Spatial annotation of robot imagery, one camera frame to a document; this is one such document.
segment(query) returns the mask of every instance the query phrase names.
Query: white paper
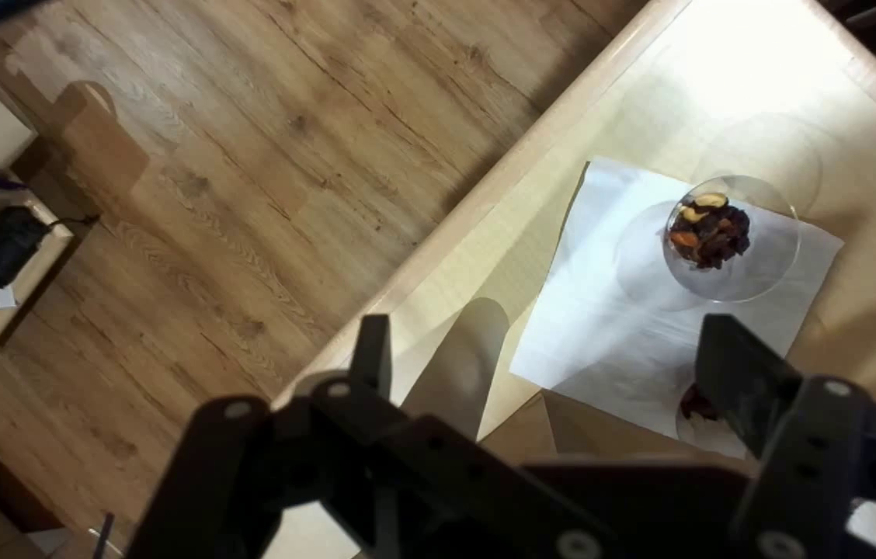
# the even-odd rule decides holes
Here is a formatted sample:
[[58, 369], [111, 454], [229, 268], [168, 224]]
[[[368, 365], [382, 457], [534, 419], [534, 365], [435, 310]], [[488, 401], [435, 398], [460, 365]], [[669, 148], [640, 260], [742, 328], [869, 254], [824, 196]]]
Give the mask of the white paper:
[[694, 385], [702, 316], [733, 314], [785, 353], [842, 240], [801, 224], [799, 259], [774, 288], [716, 303], [685, 291], [661, 259], [661, 226], [684, 192], [661, 173], [587, 164], [509, 369], [658, 434], [742, 457], [742, 441], [724, 422], [685, 422], [677, 413]]

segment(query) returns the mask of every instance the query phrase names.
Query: wooden floor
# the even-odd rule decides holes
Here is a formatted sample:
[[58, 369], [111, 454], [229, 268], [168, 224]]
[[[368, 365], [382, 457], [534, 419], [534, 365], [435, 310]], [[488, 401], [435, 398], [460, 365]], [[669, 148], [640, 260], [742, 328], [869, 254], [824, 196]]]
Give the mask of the wooden floor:
[[0, 349], [0, 459], [132, 529], [188, 410], [274, 398], [643, 0], [56, 0], [0, 28], [149, 153]]

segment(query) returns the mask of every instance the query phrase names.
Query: white napkin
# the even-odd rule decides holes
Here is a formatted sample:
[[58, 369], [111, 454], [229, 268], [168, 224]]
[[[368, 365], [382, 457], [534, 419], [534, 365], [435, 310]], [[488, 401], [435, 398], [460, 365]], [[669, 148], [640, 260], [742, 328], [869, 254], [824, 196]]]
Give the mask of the white napkin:
[[658, 434], [742, 457], [742, 441], [724, 422], [681, 419], [702, 316], [733, 314], [785, 353], [842, 240], [801, 224], [799, 259], [778, 287], [716, 303], [685, 291], [661, 259], [658, 235], [684, 192], [661, 173], [587, 164], [509, 369]]

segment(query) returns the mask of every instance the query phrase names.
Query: wooden floorboard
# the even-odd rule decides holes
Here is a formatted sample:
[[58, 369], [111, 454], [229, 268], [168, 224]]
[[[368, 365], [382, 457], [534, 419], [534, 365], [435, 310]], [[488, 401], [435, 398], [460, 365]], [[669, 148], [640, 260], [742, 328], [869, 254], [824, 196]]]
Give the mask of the wooden floorboard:
[[0, 26], [0, 72], [99, 79], [149, 153], [0, 349], [0, 459], [67, 524], [132, 529], [188, 410], [274, 398], [640, 3], [56, 0]]

